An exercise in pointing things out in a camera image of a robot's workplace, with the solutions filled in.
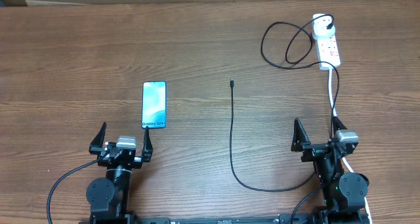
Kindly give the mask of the white power strip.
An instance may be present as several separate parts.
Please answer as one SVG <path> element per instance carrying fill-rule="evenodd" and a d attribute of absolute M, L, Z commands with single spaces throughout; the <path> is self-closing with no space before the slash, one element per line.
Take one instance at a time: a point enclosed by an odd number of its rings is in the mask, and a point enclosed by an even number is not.
<path fill-rule="evenodd" d="M 313 16 L 327 16 L 326 14 L 314 14 Z M 318 66 L 320 70 L 328 71 L 334 67 L 339 67 L 341 59 L 339 56 L 339 50 L 337 46 L 337 40 L 335 35 L 327 39 L 315 40 L 316 52 L 318 56 Z"/>

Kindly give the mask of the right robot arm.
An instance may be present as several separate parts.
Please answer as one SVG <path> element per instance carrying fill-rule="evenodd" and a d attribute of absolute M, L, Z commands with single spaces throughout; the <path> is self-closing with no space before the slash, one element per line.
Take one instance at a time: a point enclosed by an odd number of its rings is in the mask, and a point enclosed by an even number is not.
<path fill-rule="evenodd" d="M 312 144 L 297 118 L 291 151 L 302 152 L 302 162 L 311 162 L 320 181 L 320 187 L 304 197 L 293 210 L 291 223 L 370 223 L 369 215 L 363 214 L 369 179 L 353 171 L 345 172 L 342 159 L 352 154 L 359 137 L 347 129 L 340 119 L 333 117 L 333 137 L 322 144 Z M 297 216 L 297 211 L 309 198 L 321 192 L 324 205 L 315 207 L 310 214 Z"/>

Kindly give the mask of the blue Galaxy S24 smartphone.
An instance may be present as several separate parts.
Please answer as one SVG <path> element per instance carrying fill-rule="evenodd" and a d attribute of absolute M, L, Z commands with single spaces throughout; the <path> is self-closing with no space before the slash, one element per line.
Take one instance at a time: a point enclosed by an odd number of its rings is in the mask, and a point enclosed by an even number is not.
<path fill-rule="evenodd" d="M 143 83 L 142 128 L 161 129 L 167 122 L 167 83 L 149 81 Z"/>

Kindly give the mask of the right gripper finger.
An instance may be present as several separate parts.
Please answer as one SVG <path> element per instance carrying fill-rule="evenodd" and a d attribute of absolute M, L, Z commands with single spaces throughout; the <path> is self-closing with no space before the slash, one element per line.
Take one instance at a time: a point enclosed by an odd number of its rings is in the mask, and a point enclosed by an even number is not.
<path fill-rule="evenodd" d="M 291 143 L 292 152 L 302 152 L 308 149 L 310 146 L 310 139 L 306 134 L 306 131 L 300 121 L 300 119 L 295 118 L 294 120 L 294 134 Z"/>
<path fill-rule="evenodd" d="M 341 122 L 341 120 L 337 116 L 332 117 L 332 135 L 334 135 L 338 130 L 346 130 L 347 127 Z"/>

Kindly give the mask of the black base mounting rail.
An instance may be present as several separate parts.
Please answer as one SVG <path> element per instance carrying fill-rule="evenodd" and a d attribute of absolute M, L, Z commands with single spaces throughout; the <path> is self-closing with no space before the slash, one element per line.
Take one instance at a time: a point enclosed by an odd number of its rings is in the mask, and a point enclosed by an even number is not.
<path fill-rule="evenodd" d="M 239 217 L 239 218 L 218 218 L 218 219 L 169 219 L 165 218 L 137 218 L 131 223 L 138 224 L 311 224 L 311 223 L 349 223 L 349 224 L 368 224 L 369 218 L 366 214 L 362 214 L 361 219 L 358 217 L 351 217 L 331 214 L 329 221 L 322 221 L 320 218 L 312 214 L 296 214 L 291 219 L 291 214 L 280 214 L 278 217 Z"/>

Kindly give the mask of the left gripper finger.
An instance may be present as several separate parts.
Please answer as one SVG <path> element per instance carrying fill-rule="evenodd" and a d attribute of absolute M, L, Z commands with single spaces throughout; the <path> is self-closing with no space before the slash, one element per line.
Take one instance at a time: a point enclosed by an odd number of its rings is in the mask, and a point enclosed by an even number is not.
<path fill-rule="evenodd" d="M 107 123 L 104 122 L 100 128 L 100 131 L 97 133 L 95 138 L 91 141 L 89 145 L 89 153 L 90 154 L 101 154 L 105 151 L 103 144 L 104 144 L 104 138 L 106 134 L 106 127 Z"/>
<path fill-rule="evenodd" d="M 153 146 L 150 140 L 150 130 L 149 127 L 146 127 L 144 130 L 144 141 L 143 141 L 143 148 L 142 148 L 142 161 L 143 162 L 150 162 L 153 154 Z"/>

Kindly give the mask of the white charger plug adapter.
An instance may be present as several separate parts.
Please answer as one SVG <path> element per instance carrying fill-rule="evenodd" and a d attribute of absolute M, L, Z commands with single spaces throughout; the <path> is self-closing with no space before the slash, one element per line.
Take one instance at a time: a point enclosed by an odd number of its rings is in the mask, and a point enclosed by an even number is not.
<path fill-rule="evenodd" d="M 313 16 L 312 36 L 315 40 L 327 39 L 335 35 L 336 29 L 330 16 Z"/>

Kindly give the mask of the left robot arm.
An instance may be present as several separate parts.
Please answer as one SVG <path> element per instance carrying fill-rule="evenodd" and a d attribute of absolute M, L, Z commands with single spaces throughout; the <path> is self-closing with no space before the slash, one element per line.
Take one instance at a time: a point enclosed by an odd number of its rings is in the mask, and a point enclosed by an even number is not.
<path fill-rule="evenodd" d="M 133 170 L 151 160 L 150 130 L 144 129 L 143 146 L 138 155 L 135 137 L 120 136 L 116 142 L 106 142 L 106 127 L 103 123 L 89 145 L 89 153 L 97 156 L 95 163 L 106 168 L 106 175 L 93 180 L 87 187 L 89 223 L 140 223 L 138 215 L 128 210 L 129 193 Z"/>

